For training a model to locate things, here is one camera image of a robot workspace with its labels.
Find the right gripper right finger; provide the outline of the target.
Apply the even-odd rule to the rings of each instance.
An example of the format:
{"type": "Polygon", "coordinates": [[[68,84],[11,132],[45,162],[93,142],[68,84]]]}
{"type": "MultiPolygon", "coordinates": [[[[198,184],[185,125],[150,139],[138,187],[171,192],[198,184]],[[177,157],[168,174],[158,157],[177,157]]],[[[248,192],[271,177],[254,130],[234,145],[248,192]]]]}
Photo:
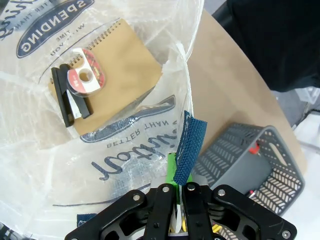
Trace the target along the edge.
{"type": "Polygon", "coordinates": [[[226,228],[240,240],[293,240],[296,227],[229,185],[210,189],[204,176],[194,175],[183,187],[188,237],[217,240],[212,225],[226,228]]]}

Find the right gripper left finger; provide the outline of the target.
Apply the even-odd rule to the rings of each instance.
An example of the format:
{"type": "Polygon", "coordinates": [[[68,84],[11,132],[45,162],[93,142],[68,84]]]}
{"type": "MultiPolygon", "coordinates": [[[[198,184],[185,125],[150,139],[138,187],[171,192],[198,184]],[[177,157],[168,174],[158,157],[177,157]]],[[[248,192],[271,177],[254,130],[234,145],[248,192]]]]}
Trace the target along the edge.
{"type": "Polygon", "coordinates": [[[176,155],[167,156],[167,173],[147,193],[131,190],[68,233],[67,240],[166,240],[176,200],[176,155]]]}

